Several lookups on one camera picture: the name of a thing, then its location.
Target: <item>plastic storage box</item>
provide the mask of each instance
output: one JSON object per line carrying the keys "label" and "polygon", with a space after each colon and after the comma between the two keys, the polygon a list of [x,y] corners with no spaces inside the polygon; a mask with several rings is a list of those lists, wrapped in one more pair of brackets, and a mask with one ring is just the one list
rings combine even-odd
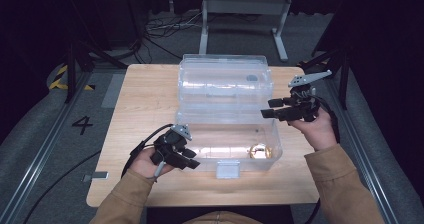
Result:
{"label": "plastic storage box", "polygon": [[218,178],[266,171],[282,156],[273,119],[262,118],[273,82],[263,56],[184,55],[178,79],[178,124],[188,124],[201,164]]}

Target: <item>container lid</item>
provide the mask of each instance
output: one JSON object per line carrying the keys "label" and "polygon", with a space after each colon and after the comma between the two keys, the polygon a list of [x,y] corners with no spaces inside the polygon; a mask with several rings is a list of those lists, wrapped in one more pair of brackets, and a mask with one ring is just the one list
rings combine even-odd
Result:
{"label": "container lid", "polygon": [[179,120],[252,123],[263,121],[273,82],[264,56],[190,54],[180,63],[178,90]]}

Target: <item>tan jacket sleeve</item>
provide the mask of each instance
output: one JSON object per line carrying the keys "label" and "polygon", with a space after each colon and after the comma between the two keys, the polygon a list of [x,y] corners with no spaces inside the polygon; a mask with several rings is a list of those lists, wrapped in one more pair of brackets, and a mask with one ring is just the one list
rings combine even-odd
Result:
{"label": "tan jacket sleeve", "polygon": [[340,145],[305,158],[330,223],[384,223],[373,196]]}
{"label": "tan jacket sleeve", "polygon": [[141,213],[152,186],[152,180],[128,169],[100,204],[90,223],[140,223]]}

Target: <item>metal rail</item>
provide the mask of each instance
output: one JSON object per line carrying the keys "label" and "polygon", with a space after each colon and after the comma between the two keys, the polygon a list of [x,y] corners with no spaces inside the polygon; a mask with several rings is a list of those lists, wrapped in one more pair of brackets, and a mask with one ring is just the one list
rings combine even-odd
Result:
{"label": "metal rail", "polygon": [[362,141],[355,130],[350,115],[342,108],[340,101],[337,98],[338,91],[336,84],[332,80],[325,80],[325,84],[327,85],[327,89],[330,91],[330,96],[333,99],[333,103],[335,103],[335,111],[337,112],[337,116],[341,121],[339,123],[343,123],[346,126],[349,138],[351,139],[353,153],[356,160],[358,161],[358,167],[365,178],[368,189],[371,191],[372,195],[377,201],[377,204],[379,205],[385,223],[399,223],[392,207],[390,206],[387,196],[384,193],[380,180],[374,171],[374,168],[372,167],[372,164],[362,145]]}
{"label": "metal rail", "polygon": [[0,224],[13,223],[18,214],[20,213],[23,204],[25,203],[28,195],[34,187],[34,184],[37,181],[41,171],[43,170],[44,165],[46,164],[51,152],[56,146],[56,141],[62,132],[63,124],[69,116],[72,107],[76,103],[85,85],[88,83],[90,76],[91,73],[81,73],[81,77],[77,85],[77,91],[74,97],[68,104],[64,104],[62,109],[60,110],[59,115],[56,118],[50,132],[48,133],[46,139],[41,145],[31,165],[28,167],[28,170],[22,178],[21,183],[19,184],[18,188],[16,189],[15,193],[7,204],[6,209],[3,211],[0,217]]}

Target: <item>person's hand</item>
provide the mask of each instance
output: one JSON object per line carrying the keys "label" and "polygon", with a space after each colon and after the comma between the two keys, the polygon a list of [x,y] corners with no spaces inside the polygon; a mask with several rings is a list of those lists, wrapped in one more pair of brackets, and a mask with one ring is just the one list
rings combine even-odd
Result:
{"label": "person's hand", "polygon": [[[153,164],[152,160],[150,160],[153,153],[155,153],[155,148],[146,148],[142,150],[131,164],[130,169],[146,178],[153,177],[158,168],[158,166]],[[159,176],[170,172],[172,169],[174,169],[173,166],[165,164]]]}
{"label": "person's hand", "polygon": [[322,108],[318,109],[317,117],[312,122],[295,120],[288,123],[300,130],[316,151],[337,145],[336,136],[331,126],[331,117]]}

